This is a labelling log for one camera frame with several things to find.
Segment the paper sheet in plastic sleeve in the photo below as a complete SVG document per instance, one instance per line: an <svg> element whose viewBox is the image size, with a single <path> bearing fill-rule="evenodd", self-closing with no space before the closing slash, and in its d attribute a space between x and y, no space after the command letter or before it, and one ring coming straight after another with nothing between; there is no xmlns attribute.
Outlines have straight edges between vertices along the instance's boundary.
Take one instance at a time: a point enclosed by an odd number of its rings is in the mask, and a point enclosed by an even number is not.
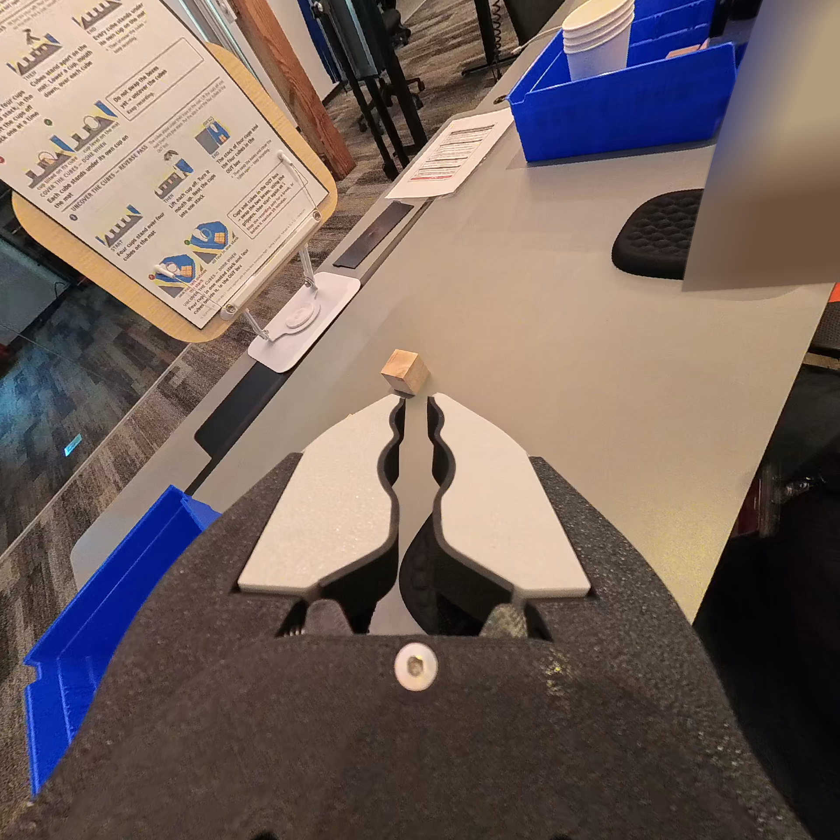
<svg viewBox="0 0 840 840"><path fill-rule="evenodd" d="M425 200L456 192L512 124L509 108L453 119L411 163L388 198Z"/></svg>

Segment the blue plastic bin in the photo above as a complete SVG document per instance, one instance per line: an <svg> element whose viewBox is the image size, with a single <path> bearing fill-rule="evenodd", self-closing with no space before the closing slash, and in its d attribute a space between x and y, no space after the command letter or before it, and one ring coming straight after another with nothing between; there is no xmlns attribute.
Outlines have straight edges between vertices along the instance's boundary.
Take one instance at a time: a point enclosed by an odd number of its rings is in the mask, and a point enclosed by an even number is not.
<svg viewBox="0 0 840 840"><path fill-rule="evenodd" d="M624 70L572 81L555 35L508 93L529 162L683 144L720 128L736 82L731 42L667 59L710 35L716 2L636 2Z"/></svg>
<svg viewBox="0 0 840 840"><path fill-rule="evenodd" d="M31 795L76 737L123 636L165 572L220 518L169 486L29 650L24 689Z"/></svg>

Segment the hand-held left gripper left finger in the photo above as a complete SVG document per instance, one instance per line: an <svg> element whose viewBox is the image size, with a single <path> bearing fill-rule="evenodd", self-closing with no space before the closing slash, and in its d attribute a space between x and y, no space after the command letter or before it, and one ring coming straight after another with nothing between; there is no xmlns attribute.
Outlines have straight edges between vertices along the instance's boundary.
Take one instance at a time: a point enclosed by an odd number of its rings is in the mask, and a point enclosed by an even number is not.
<svg viewBox="0 0 840 840"><path fill-rule="evenodd" d="M387 395L303 451L238 578L243 592L384 597L396 581L406 400Z"/></svg>

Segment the wooden post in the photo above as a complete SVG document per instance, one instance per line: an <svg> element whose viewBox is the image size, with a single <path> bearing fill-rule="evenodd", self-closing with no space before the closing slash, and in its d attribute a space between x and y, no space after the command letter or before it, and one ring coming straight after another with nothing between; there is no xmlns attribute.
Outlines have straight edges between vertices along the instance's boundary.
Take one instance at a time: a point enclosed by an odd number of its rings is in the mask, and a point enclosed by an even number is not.
<svg viewBox="0 0 840 840"><path fill-rule="evenodd" d="M267 1L232 1L238 24L310 146L341 181L355 160Z"/></svg>

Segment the black office chair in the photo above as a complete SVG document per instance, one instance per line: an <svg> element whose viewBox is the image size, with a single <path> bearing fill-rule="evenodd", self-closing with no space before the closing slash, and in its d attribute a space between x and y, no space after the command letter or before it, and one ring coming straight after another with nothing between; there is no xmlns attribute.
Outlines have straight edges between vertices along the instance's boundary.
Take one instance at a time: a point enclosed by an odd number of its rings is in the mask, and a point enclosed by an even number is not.
<svg viewBox="0 0 840 840"><path fill-rule="evenodd" d="M394 49L406 46L410 37L411 29L404 25L400 11L396 8L396 1L375 1L378 7L385 31ZM420 109L424 103L421 94L425 91L425 85L420 77L406 77L406 85L412 94L416 108Z"/></svg>

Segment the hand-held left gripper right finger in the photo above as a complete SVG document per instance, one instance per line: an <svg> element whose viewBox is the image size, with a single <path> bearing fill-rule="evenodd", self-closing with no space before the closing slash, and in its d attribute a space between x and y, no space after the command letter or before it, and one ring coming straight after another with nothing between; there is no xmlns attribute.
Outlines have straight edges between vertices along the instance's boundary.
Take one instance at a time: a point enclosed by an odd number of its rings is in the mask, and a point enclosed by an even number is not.
<svg viewBox="0 0 840 840"><path fill-rule="evenodd" d="M583 597L592 586L526 450L452 397L427 399L437 544L512 601Z"/></svg>

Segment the black flat strip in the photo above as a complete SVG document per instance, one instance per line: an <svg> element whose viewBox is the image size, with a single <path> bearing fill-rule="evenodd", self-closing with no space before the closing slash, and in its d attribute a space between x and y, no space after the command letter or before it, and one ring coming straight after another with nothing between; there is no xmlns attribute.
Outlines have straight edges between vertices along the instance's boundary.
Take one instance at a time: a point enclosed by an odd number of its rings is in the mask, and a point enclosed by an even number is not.
<svg viewBox="0 0 840 840"><path fill-rule="evenodd" d="M397 201L390 202L363 233L333 261L332 265L338 268L357 269L413 210L413 205Z"/></svg>

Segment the instruction sheet on stand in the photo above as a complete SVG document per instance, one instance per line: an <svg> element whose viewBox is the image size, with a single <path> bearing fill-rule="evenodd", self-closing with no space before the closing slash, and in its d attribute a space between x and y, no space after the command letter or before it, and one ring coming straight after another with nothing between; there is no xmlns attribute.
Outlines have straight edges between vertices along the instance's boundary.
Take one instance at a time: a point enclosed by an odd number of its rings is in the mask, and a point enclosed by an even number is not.
<svg viewBox="0 0 840 840"><path fill-rule="evenodd" d="M350 303L361 289L361 282L347 277L340 279L338 275L328 272L317 275L313 273L308 243L333 214L338 203L337 187L328 167L241 60L222 46L207 44L206 48L288 148L288 152L280 156L281 166L295 176L300 176L303 168L307 168L327 191L327 195L310 212L306 222L297 228L295 234L279 245L259 270L237 290L233 300L219 314L214 315L205 327L199 329L191 324L151 291L142 288L16 192L12 193L14 214L25 232L36 242L78 269L83 276L163 333L185 343L204 343L223 336L236 320L245 320L255 334L253 345L248 349L250 357L274 372L285 373L302 359ZM301 258L304 285L262 328L248 307L291 262L294 253L298 253Z"/></svg>

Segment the black chair back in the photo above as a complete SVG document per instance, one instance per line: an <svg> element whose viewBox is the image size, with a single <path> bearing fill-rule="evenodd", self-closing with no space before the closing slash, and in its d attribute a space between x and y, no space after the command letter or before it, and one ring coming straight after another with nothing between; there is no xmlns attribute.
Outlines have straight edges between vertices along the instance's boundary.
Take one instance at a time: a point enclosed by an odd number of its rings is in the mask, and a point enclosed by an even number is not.
<svg viewBox="0 0 840 840"><path fill-rule="evenodd" d="M564 1L504 1L519 45L537 35Z"/></svg>

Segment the wooden desk with black legs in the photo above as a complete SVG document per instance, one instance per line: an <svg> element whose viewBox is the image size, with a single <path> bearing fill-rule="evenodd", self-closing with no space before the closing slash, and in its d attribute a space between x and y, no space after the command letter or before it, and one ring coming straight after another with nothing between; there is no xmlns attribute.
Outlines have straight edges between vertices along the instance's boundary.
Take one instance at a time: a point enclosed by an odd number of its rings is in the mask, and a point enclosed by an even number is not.
<svg viewBox="0 0 840 840"><path fill-rule="evenodd" d="M501 79L504 70L518 57L521 45L511 49L502 46L502 1L474 1L484 58L473 59L463 65L462 77L488 71L494 81Z"/></svg>

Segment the dark panel on black stand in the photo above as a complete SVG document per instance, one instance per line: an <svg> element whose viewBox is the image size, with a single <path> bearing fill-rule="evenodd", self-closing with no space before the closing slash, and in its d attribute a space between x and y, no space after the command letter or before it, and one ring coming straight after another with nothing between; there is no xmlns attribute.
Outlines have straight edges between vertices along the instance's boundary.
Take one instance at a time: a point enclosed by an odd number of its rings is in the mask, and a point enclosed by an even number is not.
<svg viewBox="0 0 840 840"><path fill-rule="evenodd" d="M384 174L395 180L427 135L378 7L374 1L299 5L328 73L360 108L359 130L372 137Z"/></svg>

